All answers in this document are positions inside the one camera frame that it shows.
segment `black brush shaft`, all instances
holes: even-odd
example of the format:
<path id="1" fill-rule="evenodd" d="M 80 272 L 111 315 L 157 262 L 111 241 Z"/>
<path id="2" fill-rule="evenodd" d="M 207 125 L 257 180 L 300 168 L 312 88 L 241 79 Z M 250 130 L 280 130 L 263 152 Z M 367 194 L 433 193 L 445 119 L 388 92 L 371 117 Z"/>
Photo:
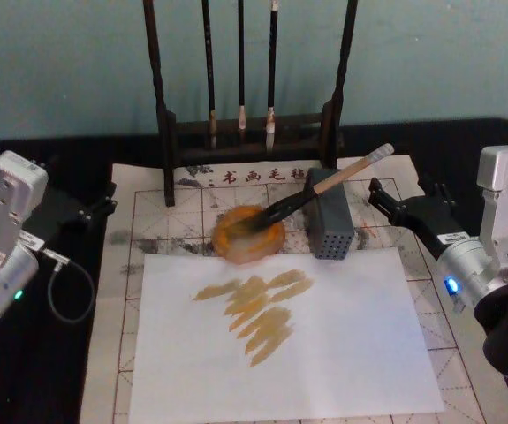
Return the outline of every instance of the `black brush shaft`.
<path id="1" fill-rule="evenodd" d="M 312 186 L 310 186 L 302 192 L 295 193 L 280 201 L 276 201 L 274 204 L 265 209 L 263 213 L 267 215 L 270 223 L 278 223 L 279 221 L 283 221 L 295 210 L 302 208 L 314 197 L 316 197 L 315 190 Z"/>
<path id="2" fill-rule="evenodd" d="M 345 73 L 348 69 L 348 57 L 350 56 L 350 50 L 352 48 L 353 29 L 356 23 L 357 9 L 358 0 L 349 0 L 345 11 L 344 31 L 342 33 L 342 44 L 340 46 L 340 63 L 338 64 L 336 75 L 334 97 L 341 96 L 344 88 Z"/>
<path id="3" fill-rule="evenodd" d="M 202 24 L 204 25 L 204 48 L 207 55 L 207 78 L 209 80 L 209 109 L 215 107 L 215 70 L 212 65 L 212 36 L 210 32 L 209 0 L 202 0 Z"/>
<path id="4" fill-rule="evenodd" d="M 275 103 L 275 62 L 277 54 L 277 14 L 271 11 L 269 22 L 269 89 L 268 108 L 273 108 Z"/>
<path id="5" fill-rule="evenodd" d="M 163 93 L 162 64 L 159 54 L 157 27 L 155 24 L 154 0 L 143 0 L 143 6 L 144 18 L 146 20 L 146 36 L 148 38 L 149 63 L 151 64 L 151 71 L 154 79 L 155 116 L 157 119 L 158 130 L 162 138 L 164 157 L 168 157 L 169 122 L 167 118 L 167 106 L 165 106 Z"/>
<path id="6" fill-rule="evenodd" d="M 276 201 L 258 214 L 238 221 L 232 225 L 227 232 L 230 237 L 244 237 L 263 231 L 274 223 L 283 221 L 287 216 L 292 214 L 295 210 L 302 208 L 314 197 L 316 197 L 316 193 L 313 187 L 307 187 L 302 192 L 295 193 L 280 201 Z"/>
<path id="7" fill-rule="evenodd" d="M 239 105 L 246 104 L 244 81 L 244 0 L 238 0 Z"/>

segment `blue led light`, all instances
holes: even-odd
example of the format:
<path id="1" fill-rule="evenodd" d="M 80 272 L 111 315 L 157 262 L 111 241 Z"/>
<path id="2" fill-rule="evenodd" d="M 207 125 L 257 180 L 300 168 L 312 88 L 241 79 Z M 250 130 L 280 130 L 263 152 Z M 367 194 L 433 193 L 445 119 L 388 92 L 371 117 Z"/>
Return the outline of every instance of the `blue led light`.
<path id="1" fill-rule="evenodd" d="M 456 294 L 461 289 L 459 283 L 451 276 L 448 276 L 444 279 L 444 284 L 446 284 L 446 290 L 450 295 Z"/>

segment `brown ink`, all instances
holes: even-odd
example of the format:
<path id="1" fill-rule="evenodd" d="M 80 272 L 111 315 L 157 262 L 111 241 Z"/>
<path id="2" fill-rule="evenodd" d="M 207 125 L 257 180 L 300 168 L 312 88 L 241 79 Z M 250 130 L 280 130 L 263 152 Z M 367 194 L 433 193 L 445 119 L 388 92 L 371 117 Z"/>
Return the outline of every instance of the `brown ink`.
<path id="1" fill-rule="evenodd" d="M 197 293 L 193 300 L 206 300 L 223 296 L 230 292 L 235 291 L 239 287 L 239 280 L 237 278 L 229 281 L 223 285 L 208 285 Z"/>
<path id="2" fill-rule="evenodd" d="M 235 330 L 240 325 L 244 324 L 245 322 L 251 320 L 256 315 L 258 315 L 262 309 L 269 303 L 268 295 L 263 293 L 261 296 L 258 296 L 256 299 L 252 300 L 248 304 L 248 309 L 242 312 L 242 314 L 234 321 L 230 327 L 228 328 L 229 331 Z"/>
<path id="3" fill-rule="evenodd" d="M 279 329 L 279 331 L 253 356 L 250 367 L 255 367 L 266 360 L 291 334 L 291 327 L 285 326 Z"/>
<path id="4" fill-rule="evenodd" d="M 294 296 L 297 296 L 298 294 L 301 294 L 302 292 L 306 292 L 308 289 L 310 289 L 313 285 L 313 280 L 310 279 L 304 279 L 302 281 L 299 281 L 298 283 L 292 285 L 288 289 L 282 290 L 273 296 L 271 296 L 271 302 L 281 302 L 282 300 L 290 299 Z"/>
<path id="5" fill-rule="evenodd" d="M 273 278 L 268 283 L 268 289 L 276 289 L 279 287 L 285 287 L 286 285 L 295 283 L 305 278 L 305 273 L 298 269 L 292 269 L 291 271 L 284 272 Z"/>
<path id="6" fill-rule="evenodd" d="M 272 307 L 241 330 L 238 334 L 238 338 L 249 336 L 261 326 L 266 325 L 267 322 L 280 322 L 282 320 L 287 322 L 289 318 L 291 318 L 291 311 L 289 309 L 284 307 Z"/>

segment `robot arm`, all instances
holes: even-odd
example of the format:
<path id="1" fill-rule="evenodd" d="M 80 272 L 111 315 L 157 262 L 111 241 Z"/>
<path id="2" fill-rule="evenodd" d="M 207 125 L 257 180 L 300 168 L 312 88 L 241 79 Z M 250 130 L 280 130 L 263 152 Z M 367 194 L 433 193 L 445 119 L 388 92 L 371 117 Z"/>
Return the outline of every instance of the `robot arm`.
<path id="1" fill-rule="evenodd" d="M 68 258 L 46 248 L 46 243 L 62 231 L 86 231 L 113 213 L 116 202 L 110 196 L 116 186 L 111 184 L 98 202 L 86 208 L 66 193 L 48 187 L 48 180 L 43 167 L 10 151 L 0 155 L 0 318 L 38 271 L 34 255 L 38 253 L 56 261 L 49 288 L 57 272 L 72 265 L 91 285 L 91 307 L 94 302 L 90 275 Z M 83 314 L 78 320 L 65 318 L 53 306 L 51 290 L 48 298 L 51 310 L 61 321 L 75 323 L 86 316 Z"/>
<path id="2" fill-rule="evenodd" d="M 42 202 L 47 172 L 12 153 L 0 155 L 0 317 L 38 270 L 32 253 L 19 243 L 22 224 Z"/>
<path id="3" fill-rule="evenodd" d="M 444 185 L 419 184 L 427 195 L 396 201 L 374 178 L 369 203 L 391 224 L 421 239 L 445 275 L 454 310 L 473 310 L 487 333 L 487 360 L 508 376 L 508 146 L 481 152 L 477 184 L 483 188 L 485 209 L 479 238 L 470 237 L 453 219 L 456 205 Z"/>

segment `ink stain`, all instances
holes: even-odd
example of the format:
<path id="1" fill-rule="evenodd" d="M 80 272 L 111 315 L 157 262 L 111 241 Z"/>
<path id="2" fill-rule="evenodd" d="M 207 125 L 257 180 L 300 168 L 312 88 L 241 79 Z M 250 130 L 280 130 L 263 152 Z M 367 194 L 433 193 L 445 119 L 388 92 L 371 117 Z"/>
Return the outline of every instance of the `ink stain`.
<path id="1" fill-rule="evenodd" d="M 196 177 L 198 173 L 209 174 L 214 172 L 208 165 L 187 166 L 185 169 L 193 178 Z"/>
<path id="2" fill-rule="evenodd" d="M 127 245 L 131 236 L 132 232 L 129 230 L 116 230 L 109 234 L 106 242 L 111 246 Z"/>
<path id="3" fill-rule="evenodd" d="M 189 179 L 189 178 L 181 178 L 175 184 L 179 184 L 180 186 L 192 187 L 192 188 L 202 188 L 203 187 L 203 185 L 200 182 L 198 182 L 197 180 Z"/>
<path id="4" fill-rule="evenodd" d="M 182 238 L 174 238 L 171 245 L 179 247 L 190 254 L 201 254 L 202 243 L 187 243 Z"/>
<path id="5" fill-rule="evenodd" d="M 134 265 L 124 265 L 120 269 L 120 274 L 123 276 L 133 276 L 136 274 L 141 274 L 144 271 L 144 264 L 138 263 Z"/>
<path id="6" fill-rule="evenodd" d="M 159 240 L 134 240 L 133 243 L 144 254 L 159 253 Z"/>
<path id="7" fill-rule="evenodd" d="M 212 244 L 212 240 L 204 244 L 204 251 L 202 254 L 205 256 L 215 256 L 215 247 Z"/>
<path id="8" fill-rule="evenodd" d="M 356 235 L 358 236 L 358 245 L 356 250 L 363 250 L 366 248 L 366 244 L 369 241 L 369 234 L 365 228 L 355 228 Z"/>
<path id="9" fill-rule="evenodd" d="M 216 196 L 210 192 L 210 190 L 204 190 L 203 193 L 205 193 L 209 195 L 210 197 L 210 200 L 212 202 L 212 204 L 210 205 L 211 208 L 218 208 L 218 204 L 216 203 Z"/>

